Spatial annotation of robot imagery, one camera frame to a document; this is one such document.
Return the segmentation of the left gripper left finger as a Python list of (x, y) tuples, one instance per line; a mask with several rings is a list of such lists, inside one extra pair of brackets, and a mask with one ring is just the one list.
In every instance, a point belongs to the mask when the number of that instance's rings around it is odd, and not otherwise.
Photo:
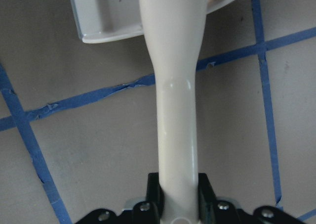
[(164, 194), (159, 184), (158, 173), (149, 173), (144, 201), (131, 209), (123, 210), (124, 224), (159, 224), (163, 213)]

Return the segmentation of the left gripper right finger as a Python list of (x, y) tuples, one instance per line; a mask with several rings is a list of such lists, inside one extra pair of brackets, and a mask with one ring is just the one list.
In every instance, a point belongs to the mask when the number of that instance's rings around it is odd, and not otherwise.
[(218, 199), (205, 173), (198, 174), (198, 210), (202, 224), (240, 224), (232, 202)]

